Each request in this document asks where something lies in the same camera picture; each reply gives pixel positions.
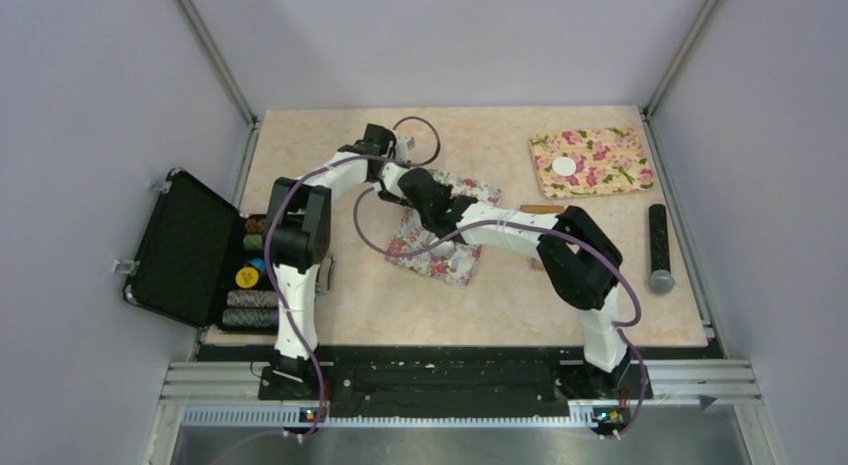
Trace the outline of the white floral tray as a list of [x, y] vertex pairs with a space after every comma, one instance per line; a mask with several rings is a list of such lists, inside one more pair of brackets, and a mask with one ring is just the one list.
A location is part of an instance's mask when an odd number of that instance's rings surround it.
[[[456, 195], [470, 196], [495, 206], [502, 202], [503, 192], [500, 188], [450, 172], [435, 169], [429, 169], [429, 172], [437, 183], [451, 186]], [[407, 209], [401, 218], [399, 230], [389, 242], [388, 251], [392, 257], [387, 257], [386, 261], [447, 285], [468, 286], [479, 267], [483, 250], [481, 245], [448, 242], [448, 256], [438, 255], [437, 251], [433, 250], [410, 258], [396, 257], [399, 253], [410, 253], [424, 248], [436, 239], [434, 234], [421, 225], [418, 212]]]

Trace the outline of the wooden dough roller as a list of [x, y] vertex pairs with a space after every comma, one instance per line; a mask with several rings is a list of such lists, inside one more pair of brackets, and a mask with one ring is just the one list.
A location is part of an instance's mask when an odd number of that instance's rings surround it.
[[[565, 211], [565, 207], [562, 205], [522, 204], [519, 210], [531, 214], [560, 214]], [[540, 259], [531, 258], [529, 263], [530, 267], [535, 271], [544, 270], [543, 263]]]

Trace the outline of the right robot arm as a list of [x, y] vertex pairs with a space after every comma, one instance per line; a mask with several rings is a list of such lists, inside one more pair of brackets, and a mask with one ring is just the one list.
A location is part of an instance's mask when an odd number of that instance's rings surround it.
[[420, 248], [392, 252], [392, 257], [496, 246], [538, 260], [557, 296], [578, 312], [584, 358], [591, 364], [586, 370], [589, 389], [612, 397], [626, 385], [621, 362], [627, 346], [617, 332], [623, 258], [584, 209], [570, 206], [548, 214], [504, 209], [459, 195], [420, 168], [382, 178], [373, 188], [381, 199], [413, 210], [425, 231]]

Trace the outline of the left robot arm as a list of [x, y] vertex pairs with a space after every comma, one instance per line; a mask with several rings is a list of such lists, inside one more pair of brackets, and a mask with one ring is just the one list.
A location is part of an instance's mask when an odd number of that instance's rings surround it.
[[331, 244], [333, 202], [361, 184], [381, 184], [385, 165], [407, 164], [411, 141], [369, 124], [361, 139], [296, 179], [274, 182], [264, 232], [264, 261], [278, 298], [278, 356], [271, 360], [283, 386], [297, 398], [323, 382], [315, 354], [316, 283]]

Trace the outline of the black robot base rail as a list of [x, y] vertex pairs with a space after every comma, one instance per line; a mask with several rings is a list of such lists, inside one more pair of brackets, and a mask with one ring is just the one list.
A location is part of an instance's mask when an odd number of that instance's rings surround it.
[[634, 406], [648, 370], [627, 355], [604, 372], [576, 347], [321, 346], [309, 361], [273, 360], [264, 401], [324, 400], [331, 418], [507, 419], [567, 416], [571, 402]]

